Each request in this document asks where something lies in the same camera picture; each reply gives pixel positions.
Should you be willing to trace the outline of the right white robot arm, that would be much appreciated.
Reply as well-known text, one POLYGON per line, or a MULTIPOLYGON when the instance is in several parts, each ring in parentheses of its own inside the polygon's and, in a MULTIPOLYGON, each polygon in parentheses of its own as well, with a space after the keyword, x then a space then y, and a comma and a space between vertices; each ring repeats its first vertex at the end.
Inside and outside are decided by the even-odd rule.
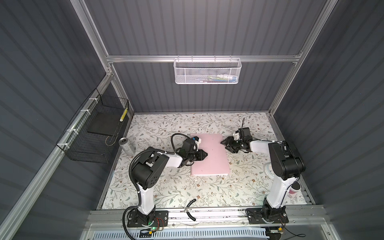
POLYGON ((273 185, 263 202, 260 212, 267 223, 272 223, 285 213, 285 199, 292 186, 306 170, 297 147, 288 141, 268 141, 252 137, 249 128, 239 128, 232 136, 221 141, 225 149, 233 154, 263 153, 270 157, 274 172, 273 185))

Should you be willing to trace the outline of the pink file folder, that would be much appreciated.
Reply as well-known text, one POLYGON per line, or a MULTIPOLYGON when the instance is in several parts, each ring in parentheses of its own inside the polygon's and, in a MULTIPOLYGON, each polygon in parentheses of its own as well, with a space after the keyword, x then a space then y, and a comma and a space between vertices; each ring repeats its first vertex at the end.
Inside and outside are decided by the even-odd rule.
POLYGON ((204 150, 208 156, 203 161, 197 161, 191 166, 192 176, 227 176, 230 174, 230 165, 222 134, 193 134, 202 140, 199 150, 204 150))

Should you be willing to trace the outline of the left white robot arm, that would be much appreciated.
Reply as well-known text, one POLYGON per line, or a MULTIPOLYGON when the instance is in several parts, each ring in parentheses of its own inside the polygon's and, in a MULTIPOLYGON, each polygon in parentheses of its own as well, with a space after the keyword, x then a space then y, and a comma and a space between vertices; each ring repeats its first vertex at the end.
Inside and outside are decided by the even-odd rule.
POLYGON ((148 216, 154 211, 153 187, 165 168, 189 167, 208 156, 207 152, 200 149, 201 143, 202 140, 197 136, 187 137, 183 146, 173 152, 148 147, 134 157, 129 167, 129 177, 138 192, 139 213, 148 216))

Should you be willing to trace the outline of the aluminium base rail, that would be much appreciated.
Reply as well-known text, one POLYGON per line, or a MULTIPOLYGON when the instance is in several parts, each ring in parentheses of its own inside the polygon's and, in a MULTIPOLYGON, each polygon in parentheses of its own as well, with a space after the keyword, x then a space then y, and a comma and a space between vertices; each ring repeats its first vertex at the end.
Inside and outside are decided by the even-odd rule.
MULTIPOLYGON (((246 209, 248 207, 191 208, 190 214, 196 218, 191 220, 184 209, 167 209, 168 227, 208 227, 208 226, 242 226, 248 225, 246 209)), ((120 230, 123 228, 123 210, 91 211, 85 223, 85 229, 107 228, 120 230)), ((322 205, 291 205, 286 207, 289 219, 287 226, 324 225, 331 219, 322 205)))

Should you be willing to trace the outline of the yellow marker pen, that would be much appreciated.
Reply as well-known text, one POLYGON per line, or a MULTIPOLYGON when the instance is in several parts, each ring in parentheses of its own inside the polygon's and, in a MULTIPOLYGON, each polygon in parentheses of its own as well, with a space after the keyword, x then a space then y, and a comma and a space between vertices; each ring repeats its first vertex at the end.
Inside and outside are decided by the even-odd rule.
POLYGON ((122 115, 121 115, 121 117, 120 117, 120 122, 123 122, 123 121, 124 121, 124 119, 125 119, 127 113, 128 113, 128 108, 125 108, 124 111, 123 111, 123 113, 122 113, 122 115))

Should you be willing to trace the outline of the black notebook in basket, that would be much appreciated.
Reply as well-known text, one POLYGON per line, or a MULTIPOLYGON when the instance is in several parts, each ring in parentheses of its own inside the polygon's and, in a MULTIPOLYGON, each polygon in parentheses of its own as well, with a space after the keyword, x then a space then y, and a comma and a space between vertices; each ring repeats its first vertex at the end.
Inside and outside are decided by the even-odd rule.
POLYGON ((87 132, 107 137, 117 135, 123 125, 120 117, 119 114, 97 113, 87 128, 87 132))

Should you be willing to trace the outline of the silver drink can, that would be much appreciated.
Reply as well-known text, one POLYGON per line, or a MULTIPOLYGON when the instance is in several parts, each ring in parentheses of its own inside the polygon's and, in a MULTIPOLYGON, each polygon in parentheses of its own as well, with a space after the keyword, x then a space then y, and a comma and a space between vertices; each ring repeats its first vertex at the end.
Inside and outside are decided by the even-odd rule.
POLYGON ((128 138, 126 137, 121 138, 119 140, 119 145, 122 148, 122 150, 126 153, 127 156, 135 155, 136 148, 128 138))

